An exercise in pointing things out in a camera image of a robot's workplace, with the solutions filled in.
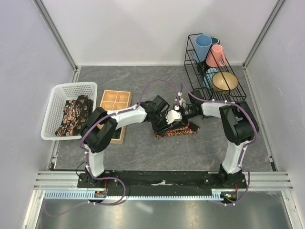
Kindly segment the multicolour patchwork tie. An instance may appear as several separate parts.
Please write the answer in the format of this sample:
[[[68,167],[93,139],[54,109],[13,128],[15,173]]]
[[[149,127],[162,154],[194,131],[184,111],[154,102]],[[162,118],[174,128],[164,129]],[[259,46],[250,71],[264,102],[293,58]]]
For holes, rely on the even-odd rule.
[[[156,137],[162,138],[182,135],[193,135],[197,134],[200,128],[201,127],[197,123],[189,121],[187,124],[179,124],[166,130],[164,134],[156,134]]]

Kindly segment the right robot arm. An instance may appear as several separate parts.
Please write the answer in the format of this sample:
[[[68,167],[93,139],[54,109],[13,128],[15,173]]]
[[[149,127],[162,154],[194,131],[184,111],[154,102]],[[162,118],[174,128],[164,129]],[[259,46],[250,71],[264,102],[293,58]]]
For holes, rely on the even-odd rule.
[[[246,101],[203,102],[195,97],[194,93],[188,96],[190,104],[179,101],[181,104],[179,112],[182,119],[190,119],[199,115],[221,119],[228,146],[224,161],[219,168],[218,182],[222,187],[228,188],[235,181],[242,179],[244,153],[248,145],[255,140],[255,135],[258,134],[257,121]]]

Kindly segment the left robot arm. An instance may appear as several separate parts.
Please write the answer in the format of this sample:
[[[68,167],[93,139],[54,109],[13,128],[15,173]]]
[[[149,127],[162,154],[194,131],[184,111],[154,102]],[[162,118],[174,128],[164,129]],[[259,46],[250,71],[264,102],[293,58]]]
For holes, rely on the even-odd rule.
[[[81,129],[80,148],[85,151],[89,173],[88,182],[93,187],[104,184],[104,151],[116,130],[135,123],[150,122],[155,133],[170,125],[166,121],[169,104],[159,95],[152,101],[113,111],[96,108]]]

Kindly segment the wooden bowl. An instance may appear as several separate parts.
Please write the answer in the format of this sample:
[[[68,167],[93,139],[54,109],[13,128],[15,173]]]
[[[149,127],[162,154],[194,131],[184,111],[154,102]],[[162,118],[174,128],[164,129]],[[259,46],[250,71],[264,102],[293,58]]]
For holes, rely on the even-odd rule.
[[[213,76],[212,83],[216,92],[227,94],[238,86],[239,81],[230,72],[218,72]]]

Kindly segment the light blue cup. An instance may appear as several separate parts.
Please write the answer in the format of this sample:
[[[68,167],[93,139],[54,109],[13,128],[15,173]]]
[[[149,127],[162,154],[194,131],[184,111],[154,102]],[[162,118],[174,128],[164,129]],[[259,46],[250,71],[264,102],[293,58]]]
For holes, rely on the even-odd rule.
[[[212,88],[213,87],[213,83],[212,83],[212,78],[213,76],[218,72],[218,69],[216,68],[209,68],[206,72],[205,72],[205,76],[203,78],[203,83],[205,85],[206,88]]]

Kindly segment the rolled dark green tie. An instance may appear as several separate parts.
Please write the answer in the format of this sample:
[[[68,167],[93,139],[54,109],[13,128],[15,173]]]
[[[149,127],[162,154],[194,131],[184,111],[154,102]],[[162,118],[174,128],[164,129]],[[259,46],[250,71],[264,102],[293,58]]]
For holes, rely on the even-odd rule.
[[[112,139],[120,139],[121,138],[121,132],[122,132],[122,128],[116,129],[113,136],[112,136]]]

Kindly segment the wooden compartment box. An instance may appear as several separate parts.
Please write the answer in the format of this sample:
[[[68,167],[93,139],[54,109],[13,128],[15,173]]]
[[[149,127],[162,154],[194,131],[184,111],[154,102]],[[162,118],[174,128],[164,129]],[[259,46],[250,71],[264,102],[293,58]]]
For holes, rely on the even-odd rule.
[[[115,91],[104,90],[100,107],[106,111],[121,110],[131,105],[131,92],[129,91]],[[126,127],[121,127],[121,138],[111,139],[111,144],[123,144]]]

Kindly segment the pink mug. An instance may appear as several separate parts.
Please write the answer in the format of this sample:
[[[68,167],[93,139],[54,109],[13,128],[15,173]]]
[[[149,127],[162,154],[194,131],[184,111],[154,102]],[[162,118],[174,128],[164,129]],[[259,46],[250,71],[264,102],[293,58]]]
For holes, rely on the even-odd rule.
[[[224,55],[223,47],[219,44],[215,44],[211,47],[206,58],[206,64],[209,67],[225,67],[226,57]]]

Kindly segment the blue plastic cup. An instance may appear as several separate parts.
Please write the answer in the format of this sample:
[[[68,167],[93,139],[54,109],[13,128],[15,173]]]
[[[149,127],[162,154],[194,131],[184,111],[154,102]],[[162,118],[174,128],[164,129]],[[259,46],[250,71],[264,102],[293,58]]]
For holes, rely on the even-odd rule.
[[[197,62],[203,62],[209,52],[210,46],[212,45],[212,38],[208,35],[200,34],[195,38],[194,50],[195,60]]]

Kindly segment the dark green cup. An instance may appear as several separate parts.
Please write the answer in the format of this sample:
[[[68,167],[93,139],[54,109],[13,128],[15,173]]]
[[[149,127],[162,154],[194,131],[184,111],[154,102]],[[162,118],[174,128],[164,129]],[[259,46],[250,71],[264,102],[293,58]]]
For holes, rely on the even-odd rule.
[[[212,39],[212,45],[220,44],[220,40],[217,37],[211,37]]]

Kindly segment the black gold patterned tie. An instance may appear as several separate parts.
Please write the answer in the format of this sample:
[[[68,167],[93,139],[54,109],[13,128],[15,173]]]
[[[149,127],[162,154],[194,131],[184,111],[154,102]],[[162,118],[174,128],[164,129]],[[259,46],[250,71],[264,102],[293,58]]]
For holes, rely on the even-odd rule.
[[[87,95],[80,95],[76,100],[77,122],[84,124],[93,111],[93,100]]]

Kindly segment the floral black pink tie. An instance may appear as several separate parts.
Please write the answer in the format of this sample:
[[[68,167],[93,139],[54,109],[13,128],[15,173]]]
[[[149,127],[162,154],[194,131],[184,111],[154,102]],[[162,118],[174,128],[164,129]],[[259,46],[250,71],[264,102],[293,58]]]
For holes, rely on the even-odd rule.
[[[59,128],[55,131],[58,137],[76,135],[81,111],[77,100],[67,100],[63,108],[63,118]]]

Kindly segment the white plastic basket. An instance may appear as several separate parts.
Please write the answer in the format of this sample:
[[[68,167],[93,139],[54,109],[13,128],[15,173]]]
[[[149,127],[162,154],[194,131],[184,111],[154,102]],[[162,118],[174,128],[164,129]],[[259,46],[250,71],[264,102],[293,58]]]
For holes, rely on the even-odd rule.
[[[44,121],[41,129],[43,140],[76,140],[76,136],[56,136],[55,131],[59,128],[63,119],[63,108],[68,100],[76,100],[80,95],[87,95],[93,101],[93,109],[96,108],[98,85],[95,82],[64,83],[53,87]]]

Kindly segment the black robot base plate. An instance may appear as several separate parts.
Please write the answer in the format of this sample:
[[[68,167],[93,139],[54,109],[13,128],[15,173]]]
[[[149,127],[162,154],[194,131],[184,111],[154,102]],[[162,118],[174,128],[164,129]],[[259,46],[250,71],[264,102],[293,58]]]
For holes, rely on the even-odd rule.
[[[126,191],[149,189],[151,187],[177,187],[191,189],[241,189],[246,188],[246,178],[242,173],[242,179],[232,183],[222,183],[218,172],[206,171],[132,171],[132,170],[107,170],[102,175],[106,181],[96,180],[88,172],[79,174],[78,188],[106,188],[118,190],[123,194],[123,187],[118,182],[121,180]]]

